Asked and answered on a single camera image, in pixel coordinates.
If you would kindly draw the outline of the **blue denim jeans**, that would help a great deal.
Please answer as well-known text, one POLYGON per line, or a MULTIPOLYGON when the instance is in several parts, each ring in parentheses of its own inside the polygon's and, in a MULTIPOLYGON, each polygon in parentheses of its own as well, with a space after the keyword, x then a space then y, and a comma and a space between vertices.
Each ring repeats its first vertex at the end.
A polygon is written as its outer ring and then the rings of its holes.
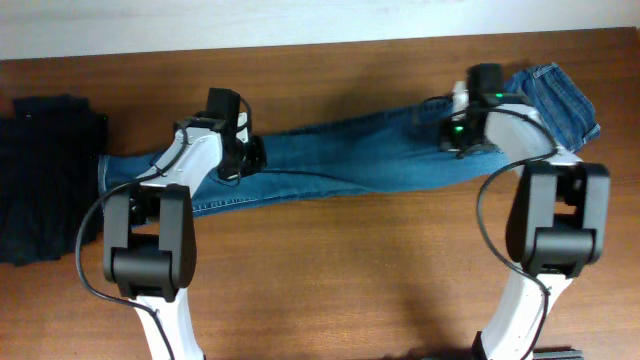
MULTIPOLYGON (((591 101, 556 63, 521 70, 505 83, 526 95, 556 140, 578 152, 600 135, 591 101)), ((194 217, 297 200, 447 187, 493 173, 508 160, 497 148, 462 159, 439 148, 429 124, 452 112, 451 100, 388 109, 263 137, 267 166, 223 185, 206 176, 194 197, 194 217)), ((141 156, 102 155, 104 193, 148 170, 164 150, 141 156)))

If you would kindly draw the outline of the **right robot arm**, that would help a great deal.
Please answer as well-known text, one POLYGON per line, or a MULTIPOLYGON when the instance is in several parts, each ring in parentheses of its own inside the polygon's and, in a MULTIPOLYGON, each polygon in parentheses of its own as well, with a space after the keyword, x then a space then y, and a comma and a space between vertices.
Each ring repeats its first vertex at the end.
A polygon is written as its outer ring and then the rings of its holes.
POLYGON ((583 358, 572 347, 539 350, 536 344, 559 296, 604 249, 610 174, 577 154, 600 132, 593 105, 555 64, 521 71, 509 82, 499 64, 474 65, 451 100, 451 114, 439 122, 442 150, 463 157, 494 147, 509 162, 489 178, 508 171, 519 176, 505 254, 484 225, 488 187, 477 195, 480 233, 510 275, 497 310, 474 338, 472 358, 583 358))

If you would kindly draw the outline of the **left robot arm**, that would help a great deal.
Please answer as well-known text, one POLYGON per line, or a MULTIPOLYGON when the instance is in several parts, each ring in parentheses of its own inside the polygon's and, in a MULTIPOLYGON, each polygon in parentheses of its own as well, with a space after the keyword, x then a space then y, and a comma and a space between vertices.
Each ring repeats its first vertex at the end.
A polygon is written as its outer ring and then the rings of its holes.
POLYGON ((205 179, 235 187, 265 167, 250 113, 237 92, 210 89, 205 109, 175 124, 160 158, 105 199, 104 276, 135 309, 155 359, 205 356, 188 301, 197 261, 192 198, 205 179))

